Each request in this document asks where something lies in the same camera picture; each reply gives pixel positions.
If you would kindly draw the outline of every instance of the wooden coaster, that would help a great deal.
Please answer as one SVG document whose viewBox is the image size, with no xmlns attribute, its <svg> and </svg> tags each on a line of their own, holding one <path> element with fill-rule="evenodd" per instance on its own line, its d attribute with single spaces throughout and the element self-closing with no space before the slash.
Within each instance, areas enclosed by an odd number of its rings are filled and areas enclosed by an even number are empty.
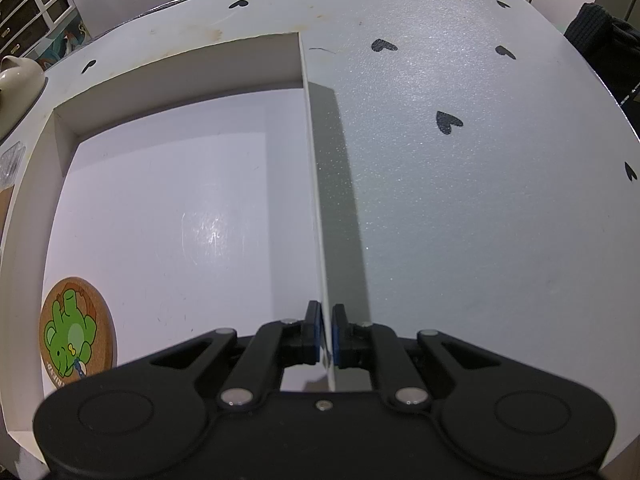
<svg viewBox="0 0 640 480">
<path fill-rule="evenodd" d="M 100 293 L 81 278 L 57 282 L 40 313 L 40 355 L 57 388 L 111 368 L 114 331 Z"/>
</svg>

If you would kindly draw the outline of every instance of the heart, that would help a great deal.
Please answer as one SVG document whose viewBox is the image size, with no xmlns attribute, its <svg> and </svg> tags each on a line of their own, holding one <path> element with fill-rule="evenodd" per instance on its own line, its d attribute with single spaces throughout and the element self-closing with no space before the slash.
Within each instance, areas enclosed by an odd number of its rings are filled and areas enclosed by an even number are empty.
<svg viewBox="0 0 640 480">
<path fill-rule="evenodd" d="M 464 126 L 464 123 L 459 118 L 444 112 L 438 112 L 436 114 L 436 122 L 438 123 L 440 131 L 445 135 L 450 135 L 452 124 L 454 126 Z"/>
<path fill-rule="evenodd" d="M 92 59 L 89 63 L 87 63 L 87 64 L 86 64 L 86 66 L 82 69 L 82 72 L 81 72 L 81 73 L 82 73 L 82 74 L 83 74 L 83 73 L 85 73 L 85 72 L 86 72 L 86 70 L 87 70 L 89 67 L 92 67 L 93 65 L 95 65 L 95 59 Z"/>
<path fill-rule="evenodd" d="M 229 5 L 229 9 L 233 9 L 234 7 L 237 7 L 237 6 L 246 7 L 247 5 L 249 5 L 249 2 L 247 0 L 238 0 L 236 2 L 233 2 L 231 5 Z"/>
<path fill-rule="evenodd" d="M 501 56 L 509 56 L 511 59 L 516 59 L 516 57 L 511 53 L 511 51 L 508 48 L 504 48 L 501 45 L 498 45 L 497 47 L 495 47 L 495 51 Z"/>
<path fill-rule="evenodd" d="M 636 172 L 626 162 L 625 162 L 625 170 L 626 170 L 626 176 L 629 177 L 629 180 L 631 182 L 633 182 L 634 179 L 638 180 L 638 176 L 636 175 Z"/>
<path fill-rule="evenodd" d="M 371 49 L 373 50 L 373 52 L 380 52 L 383 48 L 386 48 L 387 50 L 398 50 L 398 47 L 396 47 L 393 43 L 389 43 L 385 40 L 380 40 L 380 38 L 371 43 Z"/>
</svg>

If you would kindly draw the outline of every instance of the cork coaster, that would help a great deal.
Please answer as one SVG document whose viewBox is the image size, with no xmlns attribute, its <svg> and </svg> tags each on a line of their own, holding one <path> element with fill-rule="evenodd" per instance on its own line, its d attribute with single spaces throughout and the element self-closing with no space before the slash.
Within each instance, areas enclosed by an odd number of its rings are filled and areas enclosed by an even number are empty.
<svg viewBox="0 0 640 480">
<path fill-rule="evenodd" d="M 111 368 L 111 316 L 100 293 L 81 278 L 66 278 L 51 289 L 40 313 L 38 339 L 57 388 Z"/>
</svg>

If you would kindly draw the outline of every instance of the green cartoon character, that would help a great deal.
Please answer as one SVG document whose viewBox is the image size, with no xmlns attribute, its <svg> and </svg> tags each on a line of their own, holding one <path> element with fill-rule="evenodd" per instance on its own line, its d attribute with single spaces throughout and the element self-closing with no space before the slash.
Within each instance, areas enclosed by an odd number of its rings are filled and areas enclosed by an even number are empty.
<svg viewBox="0 0 640 480">
<path fill-rule="evenodd" d="M 74 368 L 83 377 L 86 363 L 91 358 L 91 344 L 95 339 L 95 320 L 83 316 L 78 309 L 76 291 L 67 288 L 53 302 L 53 321 L 44 328 L 44 343 L 51 363 L 60 377 L 69 377 Z"/>
</svg>

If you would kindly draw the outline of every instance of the white kettle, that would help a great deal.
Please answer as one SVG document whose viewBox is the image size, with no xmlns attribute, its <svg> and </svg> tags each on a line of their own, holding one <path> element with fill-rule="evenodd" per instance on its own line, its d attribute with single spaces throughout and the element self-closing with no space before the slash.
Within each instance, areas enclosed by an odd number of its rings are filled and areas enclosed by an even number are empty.
<svg viewBox="0 0 640 480">
<path fill-rule="evenodd" d="M 24 117 L 44 86 L 40 65 L 27 57 L 0 61 L 0 139 Z"/>
</svg>

